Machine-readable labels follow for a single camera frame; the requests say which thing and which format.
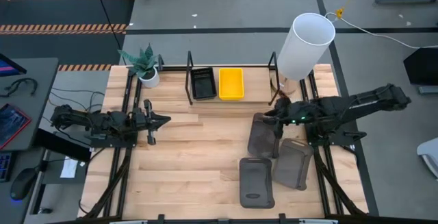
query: white cable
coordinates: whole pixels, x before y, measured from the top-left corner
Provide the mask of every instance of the white cable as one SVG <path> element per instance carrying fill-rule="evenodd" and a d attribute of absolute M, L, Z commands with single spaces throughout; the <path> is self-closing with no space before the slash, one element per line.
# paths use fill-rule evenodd
<path fill-rule="evenodd" d="M 333 12 L 327 12 L 327 14 L 326 14 L 325 17 L 327 17 L 327 15 L 329 15 L 329 14 L 330 14 L 330 15 L 335 15 L 335 16 L 336 16 L 336 14 L 333 13 Z M 351 27 L 354 27 L 354 28 L 356 28 L 356 29 L 360 29 L 361 31 L 363 31 L 363 32 L 365 32 L 365 33 L 367 33 L 367 34 L 369 34 L 369 35 L 371 35 L 371 36 L 378 36 L 378 37 L 388 38 L 388 39 L 394 40 L 394 41 L 400 43 L 401 45 L 406 46 L 406 47 L 411 48 L 411 49 L 421 49 L 421 48 L 433 48 L 433 47 L 438 47 L 438 45 L 425 46 L 425 47 L 414 47 L 414 46 L 408 45 L 408 44 L 406 44 L 406 43 L 404 43 L 404 42 L 401 42 L 401 41 L 399 41 L 399 40 L 397 40 L 397 39 L 395 39 L 395 38 L 392 38 L 391 36 L 385 36 L 385 35 L 380 35 L 380 34 L 374 34 L 374 33 L 372 33 L 372 32 L 369 32 L 369 31 L 366 30 L 366 29 L 362 29 L 362 28 L 360 28 L 359 26 L 353 25 L 352 23 L 346 21 L 346 20 L 343 19 L 343 18 L 340 18 L 340 19 L 341 19 L 343 22 L 345 22 L 347 25 L 349 25 L 349 26 L 351 26 Z"/>

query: black bin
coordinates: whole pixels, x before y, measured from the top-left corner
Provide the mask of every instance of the black bin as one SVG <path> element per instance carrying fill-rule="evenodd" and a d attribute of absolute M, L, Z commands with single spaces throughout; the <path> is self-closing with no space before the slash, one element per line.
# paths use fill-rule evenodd
<path fill-rule="evenodd" d="M 212 67 L 191 70 L 190 77 L 195 100 L 213 99 L 218 95 Z"/>

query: monitor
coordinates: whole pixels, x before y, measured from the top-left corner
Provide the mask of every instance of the monitor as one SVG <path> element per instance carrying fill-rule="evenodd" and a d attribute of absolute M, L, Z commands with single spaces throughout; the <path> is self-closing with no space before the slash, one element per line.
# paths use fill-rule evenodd
<path fill-rule="evenodd" d="M 0 77 L 26 74 L 26 69 L 0 53 Z"/>

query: yellow tray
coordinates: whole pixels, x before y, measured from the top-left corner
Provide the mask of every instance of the yellow tray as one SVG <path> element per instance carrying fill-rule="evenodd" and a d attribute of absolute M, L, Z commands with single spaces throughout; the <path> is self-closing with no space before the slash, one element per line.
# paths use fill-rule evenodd
<path fill-rule="evenodd" d="M 225 101 L 237 101 L 244 98 L 243 69 L 219 69 L 219 98 Z"/>

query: computer mouse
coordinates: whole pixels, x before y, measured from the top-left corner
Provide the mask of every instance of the computer mouse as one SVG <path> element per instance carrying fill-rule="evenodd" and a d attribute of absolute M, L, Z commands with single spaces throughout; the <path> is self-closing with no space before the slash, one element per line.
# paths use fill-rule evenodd
<path fill-rule="evenodd" d="M 32 184 L 36 180 L 37 171 L 33 168 L 21 171 L 11 185 L 11 198 L 13 200 L 22 200 L 29 193 Z"/>

